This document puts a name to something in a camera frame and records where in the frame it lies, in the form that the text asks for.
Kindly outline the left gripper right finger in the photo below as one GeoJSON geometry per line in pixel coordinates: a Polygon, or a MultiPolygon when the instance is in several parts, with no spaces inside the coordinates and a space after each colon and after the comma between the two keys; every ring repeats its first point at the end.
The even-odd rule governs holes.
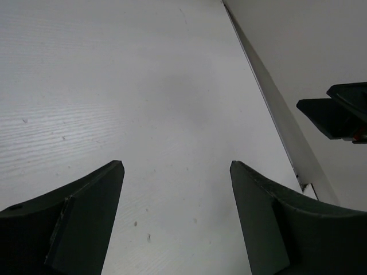
{"type": "Polygon", "coordinates": [[[366,212],[309,198],[240,161],[230,174],[252,274],[366,273],[366,212]]]}

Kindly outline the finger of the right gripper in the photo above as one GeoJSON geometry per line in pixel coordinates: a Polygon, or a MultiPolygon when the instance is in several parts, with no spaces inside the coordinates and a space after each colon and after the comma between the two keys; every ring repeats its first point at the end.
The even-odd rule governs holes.
{"type": "Polygon", "coordinates": [[[366,82],[336,84],[326,93],[336,103],[366,122],[366,82]]]}
{"type": "Polygon", "coordinates": [[[356,117],[332,99],[303,99],[296,107],[330,140],[351,139],[356,117]]]}

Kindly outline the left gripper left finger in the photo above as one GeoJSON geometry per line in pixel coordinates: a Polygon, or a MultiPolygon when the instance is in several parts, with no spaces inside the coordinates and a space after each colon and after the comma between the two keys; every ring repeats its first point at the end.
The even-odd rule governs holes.
{"type": "Polygon", "coordinates": [[[1,274],[101,274],[124,178],[113,160],[1,211],[1,274]]]}

